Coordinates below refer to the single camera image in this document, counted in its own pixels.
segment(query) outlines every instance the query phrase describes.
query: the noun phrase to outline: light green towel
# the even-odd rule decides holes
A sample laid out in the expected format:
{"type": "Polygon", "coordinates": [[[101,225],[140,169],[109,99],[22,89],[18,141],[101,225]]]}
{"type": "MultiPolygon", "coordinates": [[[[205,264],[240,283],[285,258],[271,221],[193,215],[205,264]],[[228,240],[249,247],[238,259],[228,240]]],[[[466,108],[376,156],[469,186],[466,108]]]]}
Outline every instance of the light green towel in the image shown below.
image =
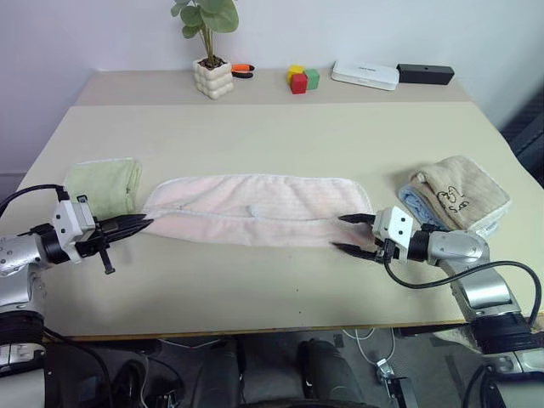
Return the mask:
{"type": "Polygon", "coordinates": [[[65,187],[73,201],[85,195],[98,220],[134,211],[141,164],[131,158],[87,161],[73,166],[65,187]]]}

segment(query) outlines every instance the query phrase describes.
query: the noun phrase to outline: orange scissors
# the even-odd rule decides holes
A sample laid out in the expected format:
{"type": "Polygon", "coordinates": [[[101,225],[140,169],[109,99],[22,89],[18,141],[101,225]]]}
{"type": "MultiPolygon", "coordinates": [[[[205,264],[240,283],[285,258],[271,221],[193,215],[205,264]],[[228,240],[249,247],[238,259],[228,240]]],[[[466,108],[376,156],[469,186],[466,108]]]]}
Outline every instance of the orange scissors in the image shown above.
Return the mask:
{"type": "Polygon", "coordinates": [[[232,65],[232,76],[236,78],[253,78],[253,73],[255,67],[249,64],[234,64],[232,65]]]}

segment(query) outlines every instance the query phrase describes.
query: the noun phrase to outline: black box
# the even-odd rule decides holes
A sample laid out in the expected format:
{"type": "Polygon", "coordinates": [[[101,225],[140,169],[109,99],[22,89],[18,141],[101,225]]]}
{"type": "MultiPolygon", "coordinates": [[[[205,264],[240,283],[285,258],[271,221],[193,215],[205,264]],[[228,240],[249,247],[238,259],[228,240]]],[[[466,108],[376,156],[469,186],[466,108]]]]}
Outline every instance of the black box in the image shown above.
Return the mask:
{"type": "Polygon", "coordinates": [[[447,85],[455,72],[450,66],[398,64],[399,82],[447,85]]]}

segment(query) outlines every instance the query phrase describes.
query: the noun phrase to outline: beige tabletop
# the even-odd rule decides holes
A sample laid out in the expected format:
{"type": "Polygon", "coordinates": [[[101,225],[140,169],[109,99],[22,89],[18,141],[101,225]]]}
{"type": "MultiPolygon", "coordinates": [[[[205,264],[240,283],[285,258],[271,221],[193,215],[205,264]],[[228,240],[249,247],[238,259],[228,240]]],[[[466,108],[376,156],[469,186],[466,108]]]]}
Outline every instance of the beige tabletop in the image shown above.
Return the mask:
{"type": "MultiPolygon", "coordinates": [[[[21,186],[62,183],[77,162],[131,156],[144,168],[139,207],[168,179],[271,173],[355,180],[376,210],[402,207],[395,193],[411,170],[462,154],[513,199],[489,239],[492,259],[524,262],[542,278],[544,191],[456,82],[401,85],[388,93],[324,76],[314,94],[291,95],[276,83],[281,75],[263,71],[260,81],[237,81],[231,95],[212,102],[190,87],[188,73],[98,74],[21,186]],[[158,82],[164,100],[149,92],[158,82]]],[[[52,193],[25,195],[8,208],[0,232],[47,222],[54,205],[52,193]]],[[[113,275],[104,274],[99,257],[43,274],[49,327],[103,338],[462,320],[448,286],[406,289],[381,265],[333,248],[195,244],[138,234],[114,244],[110,256],[113,275]]],[[[445,276],[422,263],[392,266],[407,281],[445,276]]],[[[499,271],[528,314],[529,276],[499,271]]]]}

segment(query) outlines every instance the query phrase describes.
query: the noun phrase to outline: green block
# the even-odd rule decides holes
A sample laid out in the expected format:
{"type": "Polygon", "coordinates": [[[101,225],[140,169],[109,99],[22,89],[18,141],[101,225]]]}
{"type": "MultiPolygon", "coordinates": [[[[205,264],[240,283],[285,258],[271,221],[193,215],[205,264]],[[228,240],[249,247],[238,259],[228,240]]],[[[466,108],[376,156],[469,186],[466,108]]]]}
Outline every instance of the green block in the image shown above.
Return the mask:
{"type": "Polygon", "coordinates": [[[306,89],[317,89],[320,83],[320,73],[317,70],[304,70],[304,75],[308,78],[308,86],[306,89]]]}

